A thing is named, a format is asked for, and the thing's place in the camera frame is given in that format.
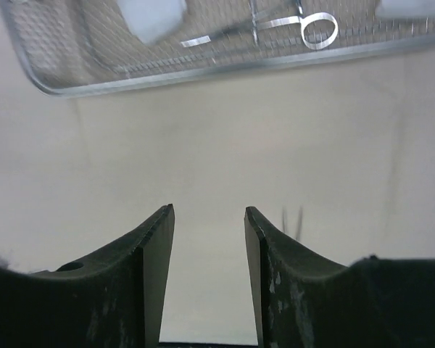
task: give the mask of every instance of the wire mesh basket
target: wire mesh basket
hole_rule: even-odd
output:
[[[244,68],[317,64],[383,54],[435,43],[435,18],[383,21],[376,0],[302,0],[306,15],[332,14],[339,34],[328,48],[312,51],[300,27],[241,30],[205,45],[181,41],[276,9],[268,19],[296,9],[287,0],[187,0],[179,31],[154,46],[132,35],[116,0],[0,0],[15,50],[28,77],[44,93],[81,96],[144,88]],[[310,40],[322,40],[328,25],[310,25]]]

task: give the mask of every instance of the scissors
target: scissors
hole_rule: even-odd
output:
[[[327,12],[318,12],[315,14],[310,14],[309,16],[305,17],[301,0],[285,1],[283,3],[283,5],[286,5],[287,2],[295,5],[295,7],[297,8],[298,14],[299,14],[298,16],[278,18],[276,20],[270,20],[268,22],[258,23],[256,25],[257,29],[264,30],[264,29],[280,27],[282,25],[290,25],[290,24],[299,23],[301,25],[303,43],[305,44],[305,46],[308,49],[312,49],[312,50],[324,49],[327,46],[330,46],[335,41],[336,37],[339,34],[339,24],[332,14],[329,14]],[[272,13],[277,11],[280,7],[281,6],[277,6],[273,9],[258,12],[255,15],[255,20],[261,20],[262,18],[268,17],[269,15],[271,15]],[[333,33],[329,37],[327,37],[326,40],[322,40],[321,42],[318,42],[318,43],[309,42],[307,40],[307,37],[305,34],[306,27],[309,24],[312,24],[312,23],[317,22],[319,20],[327,20],[329,22],[332,22],[333,26],[334,26]],[[245,20],[243,22],[229,25],[228,27],[225,27],[225,28],[223,28],[215,33],[209,34],[209,35],[200,36],[199,38],[192,38],[192,39],[187,40],[187,41],[181,41],[181,45],[182,45],[182,47],[193,47],[193,46],[198,46],[198,45],[202,45],[202,44],[207,44],[207,43],[214,41],[214,40],[217,40],[219,38],[223,38],[226,36],[240,33],[243,30],[251,30],[252,28],[253,28],[253,18],[250,20]]]

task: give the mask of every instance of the metal tool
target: metal tool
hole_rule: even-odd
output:
[[[318,12],[315,14],[311,14],[307,17],[304,17],[304,15],[303,15],[304,12],[303,12],[301,0],[291,0],[290,3],[295,5],[299,15],[285,17],[285,18],[278,18],[276,20],[270,20],[268,22],[259,23],[259,24],[257,24],[257,29],[264,30],[264,29],[280,27],[282,25],[290,25],[290,24],[299,23],[301,25],[301,34],[302,34],[303,43],[305,44],[305,46],[307,48],[312,49],[312,50],[316,50],[316,51],[319,49],[324,49],[327,46],[330,46],[335,41],[336,37],[339,34],[339,24],[332,14],[329,14],[326,12]],[[262,12],[258,12],[257,15],[254,17],[257,17],[258,20],[261,20],[262,17],[267,17],[268,15],[274,13],[274,11],[275,11],[274,9],[266,10],[264,12],[264,15],[261,15]],[[210,35],[205,35],[205,36],[200,36],[199,38],[192,38],[192,39],[187,40],[187,41],[182,41],[181,45],[182,45],[182,47],[198,46],[198,45],[202,45],[202,44],[207,44],[208,42],[218,40],[218,39],[226,37],[226,36],[240,33],[241,31],[251,30],[254,27],[254,17],[250,20],[245,20],[245,21],[240,22],[240,23],[229,25],[228,27],[223,28],[222,30],[219,30],[216,33],[213,33]],[[320,20],[327,20],[329,22],[332,22],[333,26],[334,26],[333,33],[329,37],[327,37],[326,40],[322,40],[321,42],[318,42],[318,43],[309,42],[306,38],[306,35],[305,35],[306,27],[309,24],[313,24],[314,22],[317,22]]]

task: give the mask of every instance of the scissors handle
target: scissors handle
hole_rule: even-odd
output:
[[[332,22],[334,25],[333,33],[329,37],[327,37],[326,40],[322,40],[321,42],[317,42],[317,43],[311,43],[306,39],[306,35],[305,35],[306,27],[309,24],[312,24],[319,20],[327,20],[329,22]],[[308,49],[312,49],[315,51],[330,46],[335,41],[336,37],[339,34],[338,22],[336,21],[335,17],[332,14],[327,12],[318,12],[318,13],[310,14],[309,16],[306,16],[304,18],[299,16],[278,18],[277,20],[270,20],[269,22],[264,22],[259,24],[258,29],[269,29],[269,28],[280,27],[282,25],[289,25],[289,24],[296,24],[296,23],[299,23],[302,26],[303,43],[306,45]]]

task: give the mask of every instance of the white object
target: white object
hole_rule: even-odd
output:
[[[185,0],[117,0],[129,31],[152,45],[176,31],[187,10]]]
[[[381,0],[376,16],[388,20],[434,17],[435,0]]]

